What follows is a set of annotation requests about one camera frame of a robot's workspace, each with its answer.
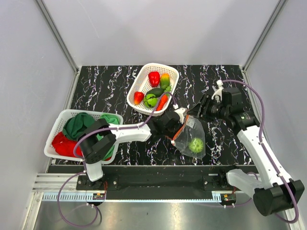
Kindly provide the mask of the orange fake carrot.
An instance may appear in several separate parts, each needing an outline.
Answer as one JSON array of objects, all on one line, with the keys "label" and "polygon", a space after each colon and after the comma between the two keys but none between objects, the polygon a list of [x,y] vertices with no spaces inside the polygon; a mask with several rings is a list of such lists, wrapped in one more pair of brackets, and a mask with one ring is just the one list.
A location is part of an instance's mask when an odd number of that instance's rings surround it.
[{"label": "orange fake carrot", "polygon": [[[164,92],[170,92],[171,91],[171,86],[166,87],[166,89],[164,90]],[[163,95],[163,97],[161,98],[159,105],[156,109],[156,111],[160,111],[163,109],[164,105],[167,103],[168,101],[168,94]]]}]

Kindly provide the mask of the green fake melon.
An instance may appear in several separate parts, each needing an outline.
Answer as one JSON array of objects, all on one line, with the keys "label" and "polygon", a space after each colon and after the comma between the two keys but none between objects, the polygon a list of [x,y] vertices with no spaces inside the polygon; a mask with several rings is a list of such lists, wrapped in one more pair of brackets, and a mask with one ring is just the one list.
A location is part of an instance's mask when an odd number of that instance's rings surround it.
[{"label": "green fake melon", "polygon": [[147,94],[143,99],[144,106],[147,108],[154,108],[157,104],[158,98],[155,94]]}]

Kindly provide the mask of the clear zip top bag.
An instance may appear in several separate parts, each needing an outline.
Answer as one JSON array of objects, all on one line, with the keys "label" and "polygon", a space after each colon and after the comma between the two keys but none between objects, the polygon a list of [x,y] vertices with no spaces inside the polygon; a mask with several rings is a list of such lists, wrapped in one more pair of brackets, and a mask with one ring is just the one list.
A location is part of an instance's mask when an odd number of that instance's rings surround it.
[{"label": "clear zip top bag", "polygon": [[197,118],[188,115],[186,116],[182,128],[174,136],[171,143],[181,152],[181,154],[196,159],[202,159],[206,155],[205,146],[203,151],[200,153],[194,153],[189,150],[188,143],[193,138],[200,138],[205,145],[205,132],[201,122]]}]

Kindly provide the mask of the dark green fake avocado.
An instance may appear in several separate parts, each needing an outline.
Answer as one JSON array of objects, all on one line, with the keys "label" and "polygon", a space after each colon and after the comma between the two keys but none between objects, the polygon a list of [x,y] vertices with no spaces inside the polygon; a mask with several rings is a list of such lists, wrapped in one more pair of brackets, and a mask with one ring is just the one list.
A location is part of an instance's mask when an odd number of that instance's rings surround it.
[{"label": "dark green fake avocado", "polygon": [[155,97],[160,97],[163,93],[164,93],[164,89],[157,87],[157,88],[152,88],[146,94],[147,95],[153,94]]}]

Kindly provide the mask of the orange fake mango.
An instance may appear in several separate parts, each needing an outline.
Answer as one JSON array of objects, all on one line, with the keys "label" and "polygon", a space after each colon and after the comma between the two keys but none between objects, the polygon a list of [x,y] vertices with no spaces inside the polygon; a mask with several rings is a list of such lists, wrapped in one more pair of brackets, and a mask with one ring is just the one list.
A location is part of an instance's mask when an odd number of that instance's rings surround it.
[{"label": "orange fake mango", "polygon": [[170,75],[164,73],[160,77],[160,87],[165,90],[168,86],[170,86]]}]

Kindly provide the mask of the white perforated plastic basket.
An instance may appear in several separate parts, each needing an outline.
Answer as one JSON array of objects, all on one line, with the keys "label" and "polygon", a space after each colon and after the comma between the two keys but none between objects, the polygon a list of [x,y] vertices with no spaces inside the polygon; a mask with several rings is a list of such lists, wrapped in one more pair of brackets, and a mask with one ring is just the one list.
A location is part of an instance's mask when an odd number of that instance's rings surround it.
[{"label": "white perforated plastic basket", "polygon": [[128,92],[128,105],[144,115],[150,115],[158,105],[158,111],[153,116],[162,115],[170,104],[171,96],[164,96],[160,103],[158,99],[165,92],[174,94],[178,80],[179,72],[175,68],[157,63],[146,64]]}]

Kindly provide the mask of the red fake pepper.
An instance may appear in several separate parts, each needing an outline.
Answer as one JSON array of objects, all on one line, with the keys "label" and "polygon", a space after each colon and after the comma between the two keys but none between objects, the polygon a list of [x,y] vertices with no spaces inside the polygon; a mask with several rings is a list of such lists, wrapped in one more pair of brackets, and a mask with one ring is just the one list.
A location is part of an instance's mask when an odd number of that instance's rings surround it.
[{"label": "red fake pepper", "polygon": [[150,85],[155,88],[158,87],[160,83],[160,74],[157,71],[152,71],[148,74]]}]

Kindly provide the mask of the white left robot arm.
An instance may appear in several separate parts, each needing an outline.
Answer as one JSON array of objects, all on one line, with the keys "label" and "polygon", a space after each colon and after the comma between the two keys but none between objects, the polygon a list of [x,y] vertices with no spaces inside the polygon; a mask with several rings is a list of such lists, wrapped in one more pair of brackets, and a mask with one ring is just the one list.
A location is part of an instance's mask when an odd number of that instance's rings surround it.
[{"label": "white left robot arm", "polygon": [[112,146],[124,142],[146,142],[160,135],[173,138],[183,126],[186,114],[185,108],[179,108],[161,116],[150,116],[144,122],[132,125],[108,124],[104,119],[96,121],[84,131],[74,148],[80,147],[82,151],[87,184],[94,190],[103,186],[101,160]]}]

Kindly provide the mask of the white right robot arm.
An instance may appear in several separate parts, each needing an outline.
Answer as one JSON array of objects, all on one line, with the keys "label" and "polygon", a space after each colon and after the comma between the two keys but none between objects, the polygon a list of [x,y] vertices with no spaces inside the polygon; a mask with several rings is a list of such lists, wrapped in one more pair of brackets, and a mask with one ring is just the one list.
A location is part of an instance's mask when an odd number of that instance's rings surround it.
[{"label": "white right robot arm", "polygon": [[222,119],[237,136],[251,156],[260,180],[254,179],[233,166],[218,177],[224,190],[232,186],[252,198],[258,212],[269,216],[297,206],[305,187],[301,180],[294,180],[279,163],[260,129],[252,111],[243,109],[242,94],[238,88],[221,88],[213,95],[204,94],[188,111],[199,120]]}]

